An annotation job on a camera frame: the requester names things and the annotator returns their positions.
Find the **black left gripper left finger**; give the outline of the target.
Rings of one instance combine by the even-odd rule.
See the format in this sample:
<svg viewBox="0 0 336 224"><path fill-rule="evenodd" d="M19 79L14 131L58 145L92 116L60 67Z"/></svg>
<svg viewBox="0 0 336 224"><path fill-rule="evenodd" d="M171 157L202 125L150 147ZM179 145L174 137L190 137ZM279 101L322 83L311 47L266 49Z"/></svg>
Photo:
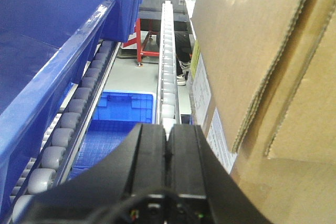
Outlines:
<svg viewBox="0 0 336 224"><path fill-rule="evenodd" d="M75 178L38 193L19 223L163 223L166 134L137 124L110 154Z"/></svg>

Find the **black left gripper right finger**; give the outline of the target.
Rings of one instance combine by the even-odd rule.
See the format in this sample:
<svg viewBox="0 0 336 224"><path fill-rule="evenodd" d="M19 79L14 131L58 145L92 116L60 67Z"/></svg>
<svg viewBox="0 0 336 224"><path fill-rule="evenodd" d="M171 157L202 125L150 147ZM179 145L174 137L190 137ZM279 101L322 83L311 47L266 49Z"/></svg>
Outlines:
<svg viewBox="0 0 336 224"><path fill-rule="evenodd" d="M176 124L167 143L168 223L269 223L222 167L198 125Z"/></svg>

